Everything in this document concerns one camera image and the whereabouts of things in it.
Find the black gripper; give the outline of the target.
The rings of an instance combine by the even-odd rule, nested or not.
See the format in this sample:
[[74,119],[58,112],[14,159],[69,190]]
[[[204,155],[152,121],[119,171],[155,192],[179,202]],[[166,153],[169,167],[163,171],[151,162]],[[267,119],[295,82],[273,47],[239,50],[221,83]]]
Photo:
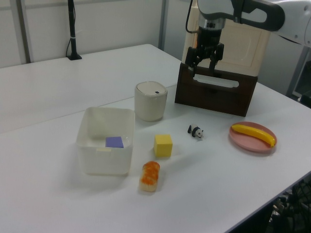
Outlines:
[[185,64],[193,78],[198,64],[203,60],[202,55],[210,55],[209,70],[213,74],[218,61],[222,60],[224,44],[219,43],[222,29],[199,27],[197,47],[188,47]]

